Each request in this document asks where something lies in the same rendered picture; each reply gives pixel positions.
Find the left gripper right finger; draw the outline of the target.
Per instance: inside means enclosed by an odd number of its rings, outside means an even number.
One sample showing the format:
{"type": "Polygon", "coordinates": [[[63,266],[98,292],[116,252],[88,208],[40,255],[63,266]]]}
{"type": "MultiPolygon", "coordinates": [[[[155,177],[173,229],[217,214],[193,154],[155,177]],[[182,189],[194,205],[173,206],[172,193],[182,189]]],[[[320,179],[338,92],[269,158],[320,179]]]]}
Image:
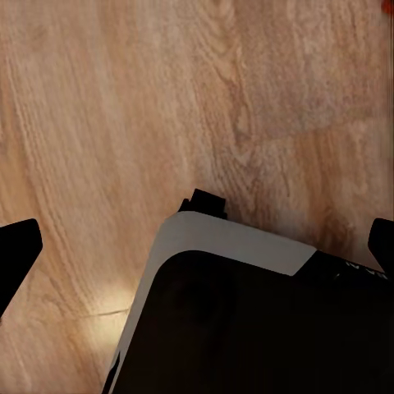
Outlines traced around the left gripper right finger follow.
{"type": "Polygon", "coordinates": [[[376,218],[369,233],[368,247],[394,285],[394,221],[376,218]]]}

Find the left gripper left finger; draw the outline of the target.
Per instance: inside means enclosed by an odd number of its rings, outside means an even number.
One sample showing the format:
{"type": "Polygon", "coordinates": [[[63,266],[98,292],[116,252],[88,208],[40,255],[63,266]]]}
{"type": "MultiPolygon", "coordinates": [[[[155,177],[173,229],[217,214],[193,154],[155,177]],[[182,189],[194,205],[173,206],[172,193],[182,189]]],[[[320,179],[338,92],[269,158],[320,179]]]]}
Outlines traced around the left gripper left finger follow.
{"type": "Polygon", "coordinates": [[[42,249],[35,218],[0,227],[0,317],[42,249]]]}

